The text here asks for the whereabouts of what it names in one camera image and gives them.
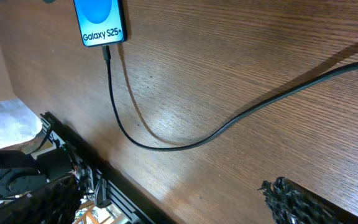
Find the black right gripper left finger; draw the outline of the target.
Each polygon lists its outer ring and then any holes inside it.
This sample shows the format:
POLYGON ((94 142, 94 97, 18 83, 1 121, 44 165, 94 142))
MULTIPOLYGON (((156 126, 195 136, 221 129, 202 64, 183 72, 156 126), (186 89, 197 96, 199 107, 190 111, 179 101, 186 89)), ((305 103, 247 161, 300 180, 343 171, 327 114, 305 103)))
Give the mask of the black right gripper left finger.
POLYGON ((0 224, 73 223, 81 205, 80 181, 68 174, 0 205, 0 224))

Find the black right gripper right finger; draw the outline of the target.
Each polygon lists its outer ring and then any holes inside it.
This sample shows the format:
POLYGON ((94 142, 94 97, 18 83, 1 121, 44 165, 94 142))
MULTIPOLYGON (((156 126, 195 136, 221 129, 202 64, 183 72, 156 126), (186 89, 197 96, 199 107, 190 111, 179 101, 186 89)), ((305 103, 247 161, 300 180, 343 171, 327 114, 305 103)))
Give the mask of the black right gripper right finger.
POLYGON ((260 190, 276 224, 358 224, 358 216, 286 177, 262 182, 260 190))

